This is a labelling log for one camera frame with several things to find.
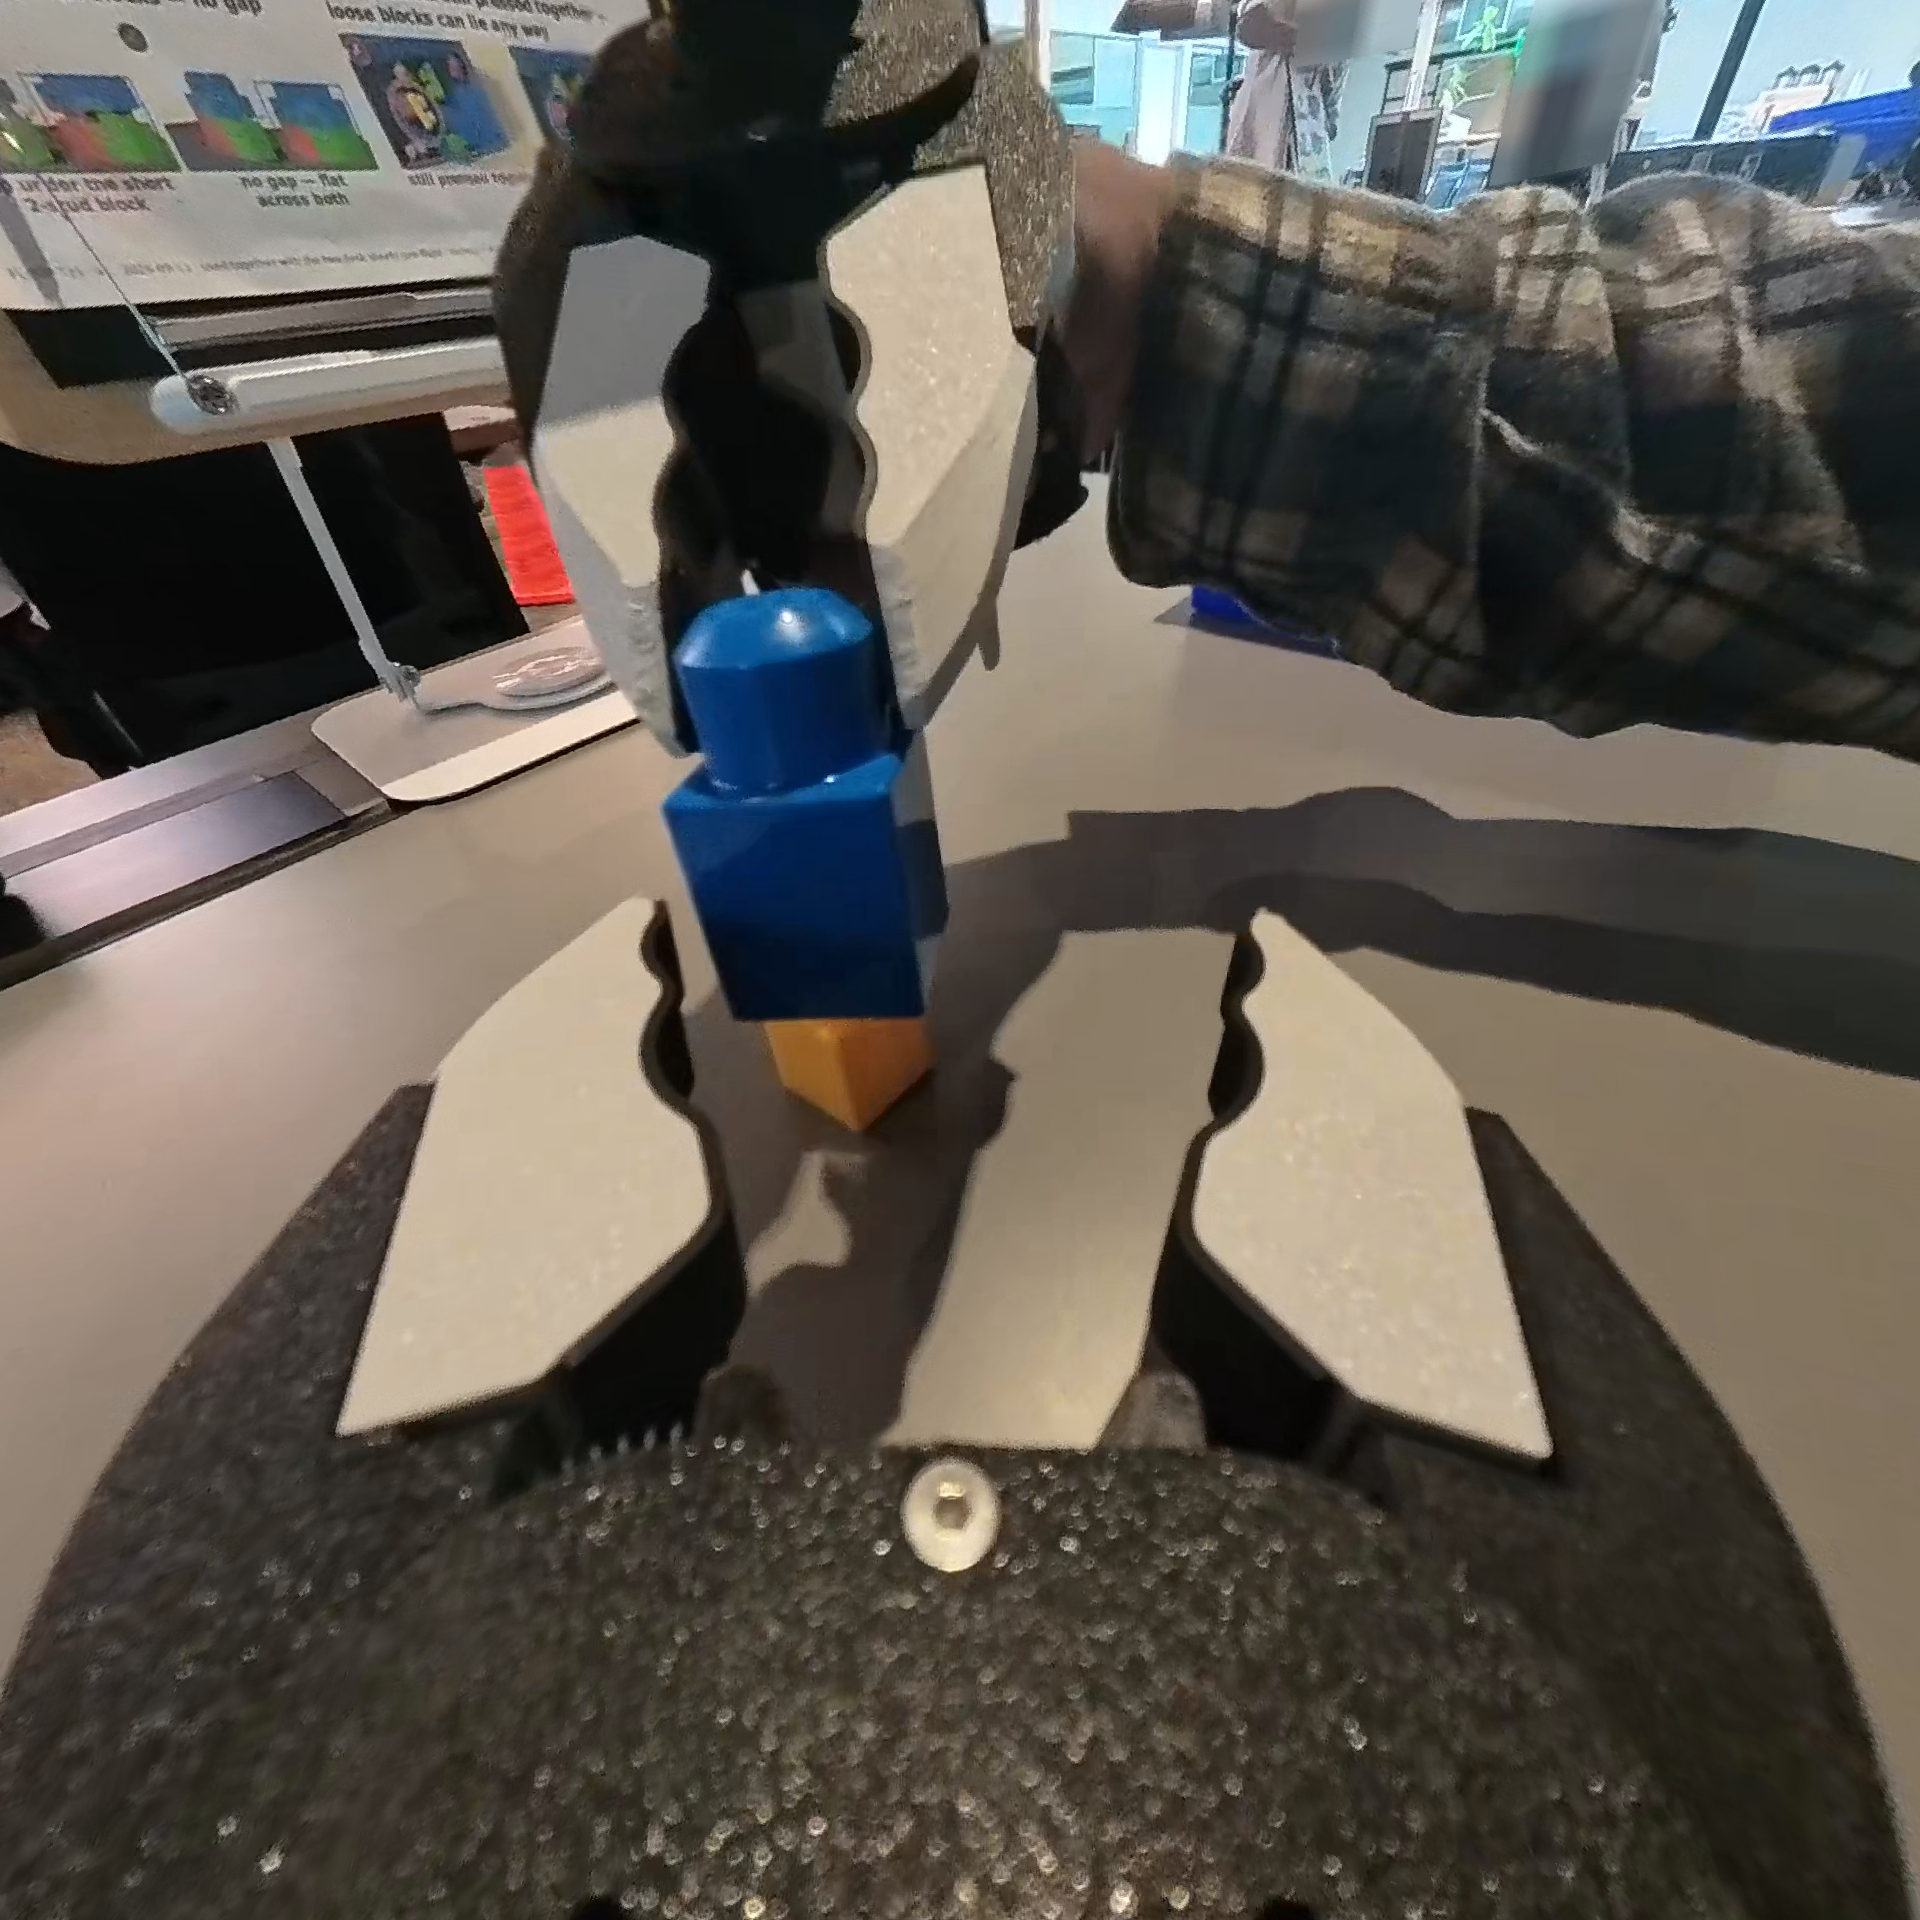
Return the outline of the blue mega block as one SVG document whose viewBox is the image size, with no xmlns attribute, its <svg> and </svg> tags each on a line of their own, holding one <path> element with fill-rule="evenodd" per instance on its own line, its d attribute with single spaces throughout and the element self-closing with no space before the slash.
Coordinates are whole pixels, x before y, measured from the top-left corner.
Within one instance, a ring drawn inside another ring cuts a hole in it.
<svg viewBox="0 0 1920 1920">
<path fill-rule="evenodd" d="M 674 652 L 694 764 L 661 816 L 736 1019 L 916 1019 L 948 928 L 917 732 L 827 587 L 707 605 Z"/>
</svg>

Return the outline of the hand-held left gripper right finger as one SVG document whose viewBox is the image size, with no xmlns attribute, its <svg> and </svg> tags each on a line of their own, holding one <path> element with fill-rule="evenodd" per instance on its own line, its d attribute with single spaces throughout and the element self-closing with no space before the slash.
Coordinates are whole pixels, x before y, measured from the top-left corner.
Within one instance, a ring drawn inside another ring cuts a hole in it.
<svg viewBox="0 0 1920 1920">
<path fill-rule="evenodd" d="M 1235 938 L 1179 1175 L 1179 1370 L 1230 1447 L 1387 1427 L 1511 1464 L 1554 1439 L 1468 1108 L 1281 914 Z"/>
</svg>

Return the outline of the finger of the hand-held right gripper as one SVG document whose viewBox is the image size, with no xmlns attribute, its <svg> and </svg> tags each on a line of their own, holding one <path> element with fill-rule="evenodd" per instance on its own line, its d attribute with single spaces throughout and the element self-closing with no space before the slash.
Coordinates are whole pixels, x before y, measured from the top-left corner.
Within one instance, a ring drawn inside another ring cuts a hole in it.
<svg viewBox="0 0 1920 1920">
<path fill-rule="evenodd" d="M 565 263 L 533 426 L 533 476 L 578 609 L 613 687 L 667 752 L 699 745 L 675 678 L 691 620 L 742 591 L 748 552 L 694 455 L 667 375 L 712 266 L 652 235 Z"/>
<path fill-rule="evenodd" d="M 1038 367 L 1015 337 L 981 161 L 908 178 L 827 233 L 853 323 L 858 537 L 898 716 L 920 733 L 995 633 L 1038 445 Z"/>
</svg>

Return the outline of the yellow one-stud block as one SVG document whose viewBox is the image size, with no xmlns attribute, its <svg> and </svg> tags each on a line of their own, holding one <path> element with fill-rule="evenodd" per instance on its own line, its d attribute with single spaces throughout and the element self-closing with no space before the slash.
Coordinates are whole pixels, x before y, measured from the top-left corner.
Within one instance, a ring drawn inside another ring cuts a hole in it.
<svg viewBox="0 0 1920 1920">
<path fill-rule="evenodd" d="M 863 1134 L 934 1072 L 923 1017 L 767 1019 L 780 1087 L 852 1134 Z"/>
</svg>

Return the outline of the orange traffic cone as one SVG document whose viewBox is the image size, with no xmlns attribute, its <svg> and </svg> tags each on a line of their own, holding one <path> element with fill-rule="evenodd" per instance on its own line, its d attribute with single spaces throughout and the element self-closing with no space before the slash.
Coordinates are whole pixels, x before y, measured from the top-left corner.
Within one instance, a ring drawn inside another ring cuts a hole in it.
<svg viewBox="0 0 1920 1920">
<path fill-rule="evenodd" d="M 554 609 L 573 603 L 554 524 L 523 462 L 484 463 L 482 490 L 496 552 L 515 605 Z"/>
</svg>

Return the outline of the wooden instruction sheet board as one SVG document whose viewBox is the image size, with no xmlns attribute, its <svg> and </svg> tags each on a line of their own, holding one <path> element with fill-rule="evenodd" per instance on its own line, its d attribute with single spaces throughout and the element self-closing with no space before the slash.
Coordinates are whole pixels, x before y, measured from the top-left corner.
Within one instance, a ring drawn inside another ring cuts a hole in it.
<svg viewBox="0 0 1920 1920">
<path fill-rule="evenodd" d="M 130 465 L 500 406 L 505 226 L 633 1 L 5 1 L 2 432 Z"/>
</svg>

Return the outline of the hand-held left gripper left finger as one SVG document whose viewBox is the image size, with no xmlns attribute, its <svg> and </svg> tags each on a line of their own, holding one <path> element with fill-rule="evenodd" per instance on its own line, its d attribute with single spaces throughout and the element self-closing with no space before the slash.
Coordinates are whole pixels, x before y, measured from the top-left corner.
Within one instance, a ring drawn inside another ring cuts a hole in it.
<svg viewBox="0 0 1920 1920">
<path fill-rule="evenodd" d="M 734 1223 L 664 901 L 636 896 L 450 1043 L 338 1411 L 372 1438 L 573 1393 L 669 1427 L 734 1336 Z"/>
</svg>

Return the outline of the blue plastic bin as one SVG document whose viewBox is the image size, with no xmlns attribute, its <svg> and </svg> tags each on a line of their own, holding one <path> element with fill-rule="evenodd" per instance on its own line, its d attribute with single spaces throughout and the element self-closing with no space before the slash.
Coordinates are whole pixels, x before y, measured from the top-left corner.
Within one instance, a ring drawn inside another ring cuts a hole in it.
<svg viewBox="0 0 1920 1920">
<path fill-rule="evenodd" d="M 1217 635 L 1283 650 L 1288 653 L 1314 660 L 1341 660 L 1341 650 L 1333 638 L 1255 613 L 1230 591 L 1216 587 L 1187 587 L 1187 622 Z"/>
</svg>

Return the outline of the black high-back chair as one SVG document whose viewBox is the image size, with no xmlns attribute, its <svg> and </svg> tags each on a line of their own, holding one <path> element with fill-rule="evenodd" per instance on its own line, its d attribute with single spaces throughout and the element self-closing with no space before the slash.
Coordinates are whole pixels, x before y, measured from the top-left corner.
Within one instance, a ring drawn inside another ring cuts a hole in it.
<svg viewBox="0 0 1920 1920">
<path fill-rule="evenodd" d="M 392 660 L 434 667 L 526 631 L 439 416 L 295 450 Z M 2 554 L 42 618 L 4 639 L 4 693 L 98 776 L 376 686 L 259 444 L 114 465 L 4 445 Z"/>
</svg>

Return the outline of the person's right hand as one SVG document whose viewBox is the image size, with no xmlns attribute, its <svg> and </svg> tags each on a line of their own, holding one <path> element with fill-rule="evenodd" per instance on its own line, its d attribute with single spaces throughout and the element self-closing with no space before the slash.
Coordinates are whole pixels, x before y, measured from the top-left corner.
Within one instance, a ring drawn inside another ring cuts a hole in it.
<svg viewBox="0 0 1920 1920">
<path fill-rule="evenodd" d="M 1070 310 L 1107 323 L 1130 314 L 1159 253 L 1178 173 L 1095 139 L 1071 151 Z"/>
</svg>

